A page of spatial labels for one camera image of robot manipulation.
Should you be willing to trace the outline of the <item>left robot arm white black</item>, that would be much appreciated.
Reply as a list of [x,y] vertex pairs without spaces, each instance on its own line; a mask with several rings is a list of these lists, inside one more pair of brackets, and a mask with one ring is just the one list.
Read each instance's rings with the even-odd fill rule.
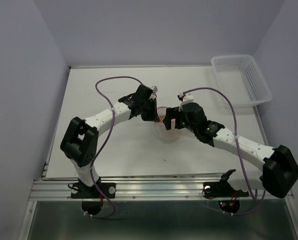
[[99,175],[95,171],[94,161],[98,138],[105,132],[111,135],[113,127],[122,122],[140,116],[145,122],[158,122],[156,100],[157,87],[139,85],[134,93],[124,96],[110,108],[94,116],[81,119],[73,118],[65,132],[60,149],[70,159],[83,184],[83,192],[95,197],[100,191]]

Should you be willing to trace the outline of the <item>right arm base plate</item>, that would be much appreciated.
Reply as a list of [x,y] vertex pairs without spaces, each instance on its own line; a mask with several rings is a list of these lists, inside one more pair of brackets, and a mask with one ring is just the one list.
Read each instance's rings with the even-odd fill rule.
[[235,197],[248,197],[249,193],[242,190],[234,190],[228,183],[229,177],[236,172],[235,169],[230,169],[224,173],[219,181],[205,182],[203,184],[202,195],[206,199],[215,198],[235,198]]

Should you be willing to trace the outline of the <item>white mesh laundry bag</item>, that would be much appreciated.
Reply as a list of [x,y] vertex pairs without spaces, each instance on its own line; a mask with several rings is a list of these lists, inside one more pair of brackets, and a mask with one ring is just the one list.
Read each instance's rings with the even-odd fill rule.
[[[166,106],[158,107],[158,116],[165,115],[166,109]],[[155,122],[154,130],[156,136],[164,141],[176,141],[184,136],[184,132],[181,129],[175,129],[175,123],[172,123],[171,130],[166,130],[164,123]]]

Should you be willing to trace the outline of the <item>beige bra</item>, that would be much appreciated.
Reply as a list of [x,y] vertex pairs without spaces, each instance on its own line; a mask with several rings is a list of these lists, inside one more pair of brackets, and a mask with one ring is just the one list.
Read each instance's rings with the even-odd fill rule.
[[163,123],[164,118],[165,118],[165,115],[160,115],[160,116],[159,116],[159,122],[160,122],[160,123]]

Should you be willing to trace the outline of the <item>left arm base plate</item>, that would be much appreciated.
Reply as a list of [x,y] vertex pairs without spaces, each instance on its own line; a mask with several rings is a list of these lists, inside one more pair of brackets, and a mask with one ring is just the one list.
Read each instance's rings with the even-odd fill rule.
[[[98,187],[107,198],[115,198],[116,184],[114,182],[101,182],[98,184]],[[71,190],[72,199],[103,198],[95,186],[89,187],[80,181],[68,183],[68,188]]]

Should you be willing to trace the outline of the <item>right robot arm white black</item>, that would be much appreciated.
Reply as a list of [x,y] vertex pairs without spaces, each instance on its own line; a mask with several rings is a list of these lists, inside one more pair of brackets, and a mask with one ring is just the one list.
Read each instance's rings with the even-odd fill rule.
[[263,189],[277,198],[284,198],[298,180],[298,165],[289,148],[265,146],[237,136],[224,125],[208,120],[195,102],[168,107],[163,123],[167,130],[186,128],[200,142],[242,157],[261,171]]

